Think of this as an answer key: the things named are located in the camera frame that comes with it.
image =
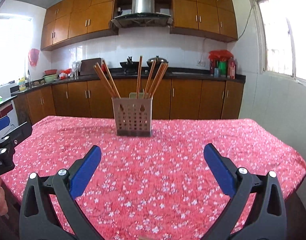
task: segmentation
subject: white tile backsplash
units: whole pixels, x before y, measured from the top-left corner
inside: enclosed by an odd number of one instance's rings
[[[170,34],[169,27],[137,27],[120,29],[118,36],[110,36],[75,43],[52,51],[52,69],[70,68],[71,50],[82,46],[83,59],[103,58],[110,68],[120,67],[128,56],[138,61],[143,56],[143,66],[149,58],[159,55],[169,61],[170,67],[201,69],[200,60],[204,38]],[[209,69],[208,53],[227,49],[224,42],[205,39],[203,60]]]

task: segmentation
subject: range hood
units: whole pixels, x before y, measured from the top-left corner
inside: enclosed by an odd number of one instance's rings
[[[112,20],[118,28],[167,26],[172,22],[171,15],[154,12],[154,0],[132,0],[132,13],[117,16]]]

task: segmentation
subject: chopstick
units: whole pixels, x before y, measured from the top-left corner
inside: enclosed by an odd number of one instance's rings
[[[111,80],[111,83],[112,83],[112,85],[113,85],[113,90],[114,90],[115,95],[117,96],[117,98],[121,98],[120,94],[118,93],[118,90],[117,90],[117,87],[116,87],[116,85],[115,85],[115,82],[114,82],[114,80],[113,80],[113,78],[112,78],[112,75],[111,75],[111,73],[110,73],[110,70],[109,70],[109,68],[107,67],[106,63],[105,63],[105,60],[103,60],[103,64],[104,64],[104,67],[105,67],[105,69],[106,69],[106,72],[107,72],[108,75],[109,75],[109,78],[110,78],[110,80]]]
[[[154,80],[153,80],[153,82],[152,82],[152,84],[151,84],[151,86],[150,86],[148,95],[147,95],[147,96],[145,95],[145,96],[146,96],[145,98],[150,98],[150,95],[151,95],[151,93],[152,93],[152,91],[153,91],[153,89],[154,89],[154,87],[155,87],[155,84],[156,84],[156,82],[157,82],[157,80],[158,80],[158,77],[160,76],[160,73],[161,73],[163,67],[164,67],[164,63],[161,63],[160,67],[159,67],[158,70],[157,70],[157,73],[156,73],[156,75],[155,75],[155,78],[154,78]]]
[[[139,70],[137,72],[136,99],[139,99],[139,93],[140,93],[142,61],[143,61],[143,56],[140,56]]]
[[[152,63],[152,66],[151,66],[151,70],[150,70],[150,74],[149,74],[149,77],[148,77],[148,81],[146,83],[146,86],[145,86],[145,90],[144,90],[144,95],[143,95],[143,98],[146,97],[146,92],[149,90],[150,88],[150,82],[151,82],[151,78],[152,78],[152,75],[153,75],[153,71],[154,71],[154,68],[155,68],[155,64],[156,64],[156,60],[154,59],[153,63]]]
[[[99,63],[97,62],[93,68],[95,69],[97,75],[99,76],[99,78],[101,80],[103,80],[103,86],[106,88],[106,90],[109,92],[109,94],[111,95],[111,97],[115,98],[116,95],[114,94],[114,90],[111,87],[110,82],[108,81],[108,79],[106,78],[106,76],[104,75],[102,69],[100,68]]]
[[[161,82],[161,80],[162,80],[162,78],[163,78],[167,68],[169,67],[169,64],[165,63],[163,67],[164,68],[162,69],[162,72],[161,72],[161,74],[160,74],[160,76],[159,76],[159,78],[157,80],[156,86],[154,87],[152,94],[150,95],[150,98],[153,98],[153,95],[154,95],[155,91],[157,90],[157,87],[160,84],[160,82]]]

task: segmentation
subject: green container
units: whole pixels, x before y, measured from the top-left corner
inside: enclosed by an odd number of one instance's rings
[[[220,61],[219,62],[219,69],[221,71],[221,76],[227,76],[228,62],[227,61]]]

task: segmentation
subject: countertop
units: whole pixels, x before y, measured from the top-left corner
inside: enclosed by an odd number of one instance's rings
[[[0,101],[0,107],[2,107],[3,105],[5,105],[6,103],[12,101],[13,99],[15,99],[17,96],[11,96],[9,98],[3,98],[2,101]]]
[[[145,73],[145,70],[148,70],[148,68],[142,67],[141,78],[148,78],[149,71]],[[124,74],[121,68],[110,69],[110,72],[112,74],[112,78],[114,79],[137,78],[137,74]],[[233,81],[233,82],[239,82],[239,83],[244,84],[246,77],[244,75],[237,74],[235,79],[230,79],[225,76],[215,78],[209,73],[208,70],[169,67],[163,78],[164,79],[199,79],[199,80],[215,80],[215,81]],[[23,94],[23,93],[33,91],[35,89],[39,89],[39,88],[49,86],[49,85],[64,84],[64,83],[79,82],[79,81],[91,81],[91,80],[99,80],[99,79],[100,78],[96,74],[87,75],[87,76],[78,76],[77,78],[75,77],[66,78],[66,79],[61,79],[61,80],[55,80],[53,82],[45,83],[45,84],[38,85],[32,88],[27,88],[26,90],[22,90],[22,91],[19,91],[19,90],[12,91],[11,89],[11,95],[14,96],[14,95]]]

